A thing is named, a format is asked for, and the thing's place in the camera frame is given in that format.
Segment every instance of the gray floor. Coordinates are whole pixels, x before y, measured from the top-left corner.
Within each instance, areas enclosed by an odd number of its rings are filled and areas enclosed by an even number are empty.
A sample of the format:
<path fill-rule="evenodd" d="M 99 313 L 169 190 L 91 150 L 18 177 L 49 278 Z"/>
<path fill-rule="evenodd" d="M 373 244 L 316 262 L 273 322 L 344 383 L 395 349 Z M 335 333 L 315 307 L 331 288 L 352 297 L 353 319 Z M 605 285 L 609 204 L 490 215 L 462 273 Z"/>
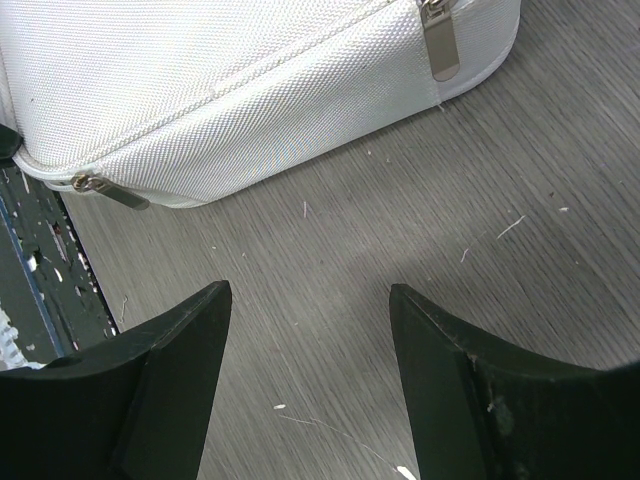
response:
<path fill-rule="evenodd" d="M 232 282 L 200 479 L 418 476 L 394 282 L 554 358 L 640 357 L 639 27 L 636 1 L 525 0 L 504 67 L 444 111 L 196 210 L 68 199 L 127 327 Z"/>

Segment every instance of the zipper pull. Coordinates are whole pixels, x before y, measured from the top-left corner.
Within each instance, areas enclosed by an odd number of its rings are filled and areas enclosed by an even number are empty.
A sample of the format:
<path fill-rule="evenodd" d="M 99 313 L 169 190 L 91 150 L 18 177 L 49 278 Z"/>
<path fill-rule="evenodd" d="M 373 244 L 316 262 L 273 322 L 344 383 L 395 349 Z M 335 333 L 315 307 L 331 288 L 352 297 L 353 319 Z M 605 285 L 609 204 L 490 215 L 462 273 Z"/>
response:
<path fill-rule="evenodd" d="M 420 0 L 420 17 L 431 73 L 438 82 L 451 80 L 460 71 L 460 56 L 451 17 L 451 9 L 456 1 Z"/>
<path fill-rule="evenodd" d="M 92 173 L 76 174 L 71 179 L 71 185 L 78 193 L 96 192 L 134 210 L 144 210 L 149 206 L 146 198 Z"/>

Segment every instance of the white bag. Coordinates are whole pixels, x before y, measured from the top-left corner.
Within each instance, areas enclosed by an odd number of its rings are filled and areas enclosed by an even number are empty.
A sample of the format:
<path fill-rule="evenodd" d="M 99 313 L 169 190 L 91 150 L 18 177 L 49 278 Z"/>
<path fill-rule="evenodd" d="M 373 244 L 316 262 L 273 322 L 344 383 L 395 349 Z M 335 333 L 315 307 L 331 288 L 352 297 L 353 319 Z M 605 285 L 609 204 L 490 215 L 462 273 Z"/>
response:
<path fill-rule="evenodd" d="M 0 0 L 0 122 L 52 188 L 194 207 L 473 88 L 519 18 L 520 0 Z"/>

